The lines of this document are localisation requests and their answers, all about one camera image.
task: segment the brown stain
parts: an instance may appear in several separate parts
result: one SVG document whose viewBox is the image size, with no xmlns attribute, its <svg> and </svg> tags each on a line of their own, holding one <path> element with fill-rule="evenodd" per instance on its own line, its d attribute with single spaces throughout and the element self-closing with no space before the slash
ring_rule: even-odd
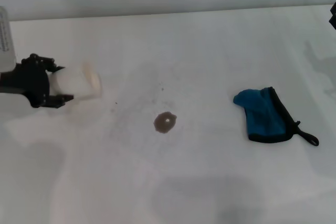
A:
<svg viewBox="0 0 336 224">
<path fill-rule="evenodd" d="M 173 115 L 168 111 L 161 113 L 154 120 L 154 126 L 156 131 L 163 134 L 167 133 L 175 126 L 176 118 L 176 115 Z"/>
</svg>

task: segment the blue fabric pouch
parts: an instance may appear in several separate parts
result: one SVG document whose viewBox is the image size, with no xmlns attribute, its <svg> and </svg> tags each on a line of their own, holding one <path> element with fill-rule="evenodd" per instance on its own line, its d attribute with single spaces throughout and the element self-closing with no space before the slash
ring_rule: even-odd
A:
<svg viewBox="0 0 336 224">
<path fill-rule="evenodd" d="M 274 88 L 262 90 L 247 89 L 233 99 L 236 105 L 244 108 L 248 138 L 261 143 L 278 143 L 299 134 L 314 146 L 319 140 L 299 129 L 300 121 L 295 122 L 281 103 Z"/>
</svg>

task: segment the white cylindrical object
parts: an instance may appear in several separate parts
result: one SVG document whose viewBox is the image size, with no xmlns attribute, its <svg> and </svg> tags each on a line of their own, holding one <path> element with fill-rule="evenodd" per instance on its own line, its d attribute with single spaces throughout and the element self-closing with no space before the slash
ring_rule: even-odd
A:
<svg viewBox="0 0 336 224">
<path fill-rule="evenodd" d="M 50 94 L 72 94 L 74 99 L 88 99 L 101 95 L 99 75 L 91 64 L 58 70 L 49 75 Z"/>
</svg>

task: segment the white tabletop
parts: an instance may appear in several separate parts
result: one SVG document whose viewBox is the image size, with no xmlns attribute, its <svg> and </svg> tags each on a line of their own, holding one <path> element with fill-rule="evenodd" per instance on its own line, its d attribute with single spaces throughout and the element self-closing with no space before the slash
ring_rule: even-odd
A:
<svg viewBox="0 0 336 224">
<path fill-rule="evenodd" d="M 89 60 L 103 97 L 36 110 L 0 96 L 0 223 L 334 223 L 330 7 L 11 23 L 19 59 Z M 269 86 L 319 147 L 247 139 L 233 96 Z"/>
</svg>

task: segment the dirt speck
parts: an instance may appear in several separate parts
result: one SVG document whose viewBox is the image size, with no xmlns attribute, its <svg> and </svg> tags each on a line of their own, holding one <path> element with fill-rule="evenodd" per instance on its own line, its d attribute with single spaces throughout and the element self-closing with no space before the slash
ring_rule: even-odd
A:
<svg viewBox="0 0 336 224">
<path fill-rule="evenodd" d="M 158 115 L 154 120 L 156 131 L 160 133 L 167 133 L 175 126 L 176 118 L 177 116 L 170 112 L 164 112 Z"/>
</svg>

